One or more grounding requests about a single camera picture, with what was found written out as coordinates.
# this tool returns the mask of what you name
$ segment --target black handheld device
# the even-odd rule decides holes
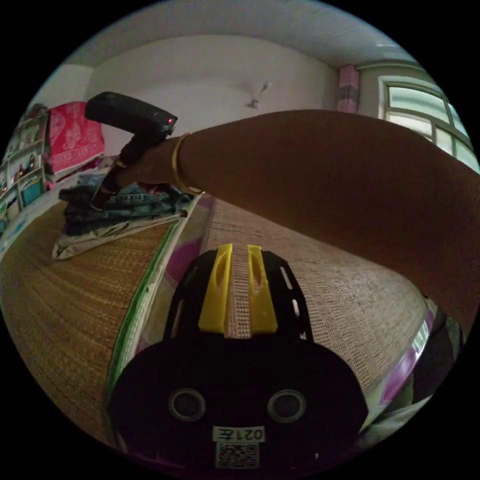
[[[116,182],[119,171],[138,162],[147,150],[164,142],[174,131],[178,118],[150,103],[112,91],[91,98],[85,105],[85,117],[133,134],[91,199],[90,206],[102,210],[109,198],[121,190]],[[159,188],[173,199],[179,196],[167,183]]]

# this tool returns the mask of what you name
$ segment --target ceiling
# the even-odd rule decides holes
[[[104,29],[67,62],[96,67],[150,42],[207,34],[268,40],[336,68],[388,60],[415,62],[405,50],[376,28],[313,0],[161,2]]]

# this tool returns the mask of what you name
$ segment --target bracelet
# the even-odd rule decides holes
[[[201,195],[205,193],[203,190],[199,188],[190,188],[189,186],[185,185],[185,183],[180,178],[180,171],[179,171],[179,149],[180,145],[184,141],[185,137],[190,135],[189,133],[184,133],[176,142],[175,148],[173,149],[173,153],[171,154],[171,168],[173,170],[173,178],[175,179],[175,183],[180,187],[181,190],[187,192],[191,195]]]

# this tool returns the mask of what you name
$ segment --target window frame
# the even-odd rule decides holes
[[[460,130],[455,128],[454,118],[452,112],[449,107],[449,99],[447,96],[441,91],[434,88],[429,88],[428,86],[416,84],[413,82],[405,82],[401,80],[384,80],[381,83],[381,87],[383,89],[383,108],[382,108],[382,119],[388,121],[388,115],[392,114],[400,114],[400,115],[409,115],[412,117],[422,118],[424,120],[428,120],[431,123],[431,140],[436,145],[437,144],[437,128],[444,130],[445,132],[449,133],[453,137],[452,141],[452,155],[453,157],[457,157],[457,142],[455,139],[458,139],[460,142],[464,143],[475,155],[474,148],[472,146],[471,140]],[[434,95],[435,97],[440,98],[443,101],[445,106],[445,111],[448,116],[448,123],[441,120],[440,118],[431,116],[427,113],[422,113],[417,110],[410,110],[407,108],[397,108],[390,106],[390,87],[400,87],[404,89],[411,89],[411,90],[418,90],[420,92],[425,92],[430,95]]]

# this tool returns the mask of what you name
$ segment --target denim fabric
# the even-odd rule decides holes
[[[171,198],[166,193],[150,195],[133,184],[110,197],[103,210],[97,211],[90,207],[90,200],[103,178],[103,174],[80,175],[76,186],[59,191],[58,197],[68,202],[63,213],[66,235],[83,235],[126,220],[173,215],[187,207],[193,199],[193,195],[180,190],[177,190],[177,198]]]

